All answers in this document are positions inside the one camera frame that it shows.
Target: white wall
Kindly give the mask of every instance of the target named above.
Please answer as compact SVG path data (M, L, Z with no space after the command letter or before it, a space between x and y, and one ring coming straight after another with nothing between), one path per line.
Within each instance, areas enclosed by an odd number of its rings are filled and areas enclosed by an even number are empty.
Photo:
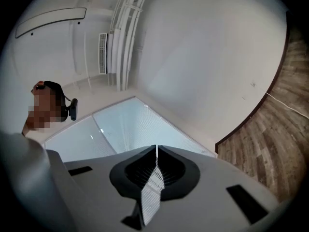
M278 0L154 0L135 85L215 143L263 97L250 83L267 90L273 80L285 11Z
M98 75L98 35L109 32L116 2L34 0L18 23L56 9L86 7L87 11L83 20L57 22L35 29L18 39L11 38L16 70L24 79L27 89L31 90L40 80L65 86L85 79L84 34L89 75Z
M28 107L33 106L33 95L17 74L11 50L7 44L0 58L0 131L21 133Z

